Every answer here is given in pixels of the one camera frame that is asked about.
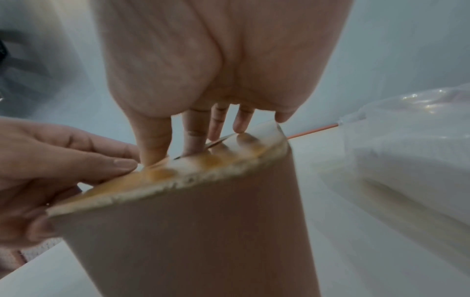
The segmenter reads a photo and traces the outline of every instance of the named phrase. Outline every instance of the white package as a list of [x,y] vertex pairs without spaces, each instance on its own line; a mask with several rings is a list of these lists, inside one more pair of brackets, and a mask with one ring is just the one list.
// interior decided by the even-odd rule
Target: white package
[[470,84],[372,102],[340,125],[349,169],[470,226]]

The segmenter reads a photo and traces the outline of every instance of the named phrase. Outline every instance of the brown box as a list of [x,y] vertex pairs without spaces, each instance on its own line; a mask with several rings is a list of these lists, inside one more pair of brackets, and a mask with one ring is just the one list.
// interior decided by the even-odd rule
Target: brown box
[[292,152],[275,123],[48,213],[105,297],[319,296]]

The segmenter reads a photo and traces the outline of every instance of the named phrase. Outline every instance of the table surface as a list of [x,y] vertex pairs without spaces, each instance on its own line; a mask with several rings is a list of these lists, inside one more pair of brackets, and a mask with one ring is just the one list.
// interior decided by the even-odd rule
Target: table surface
[[[340,128],[290,142],[323,297],[468,296],[468,271],[351,203],[382,193],[345,171]],[[64,242],[3,278],[0,292],[2,297],[100,296]]]

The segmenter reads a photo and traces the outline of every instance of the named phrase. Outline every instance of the white wall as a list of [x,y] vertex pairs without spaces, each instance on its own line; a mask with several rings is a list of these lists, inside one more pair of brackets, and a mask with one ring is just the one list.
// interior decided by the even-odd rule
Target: white wall
[[[106,91],[89,12],[51,1],[59,8],[90,77],[86,84],[95,91],[65,91],[33,118],[134,142],[127,121]],[[468,0],[357,0],[317,90],[283,125],[284,131],[290,135],[332,124],[373,100],[469,82],[469,15]],[[231,109],[224,134],[232,132],[235,114],[236,109]],[[271,113],[256,112],[252,124],[271,118]],[[182,125],[179,117],[173,122],[170,154],[176,156],[182,147]]]

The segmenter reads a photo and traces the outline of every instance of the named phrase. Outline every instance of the skin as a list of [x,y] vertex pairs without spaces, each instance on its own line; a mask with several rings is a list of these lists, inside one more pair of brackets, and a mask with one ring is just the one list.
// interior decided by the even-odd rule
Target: skin
[[183,114],[183,155],[255,109],[287,121],[311,95],[351,0],[93,0],[111,94],[144,165],[166,156],[170,117]]
[[136,146],[79,129],[0,117],[0,247],[25,248],[55,237],[45,209],[133,171]]

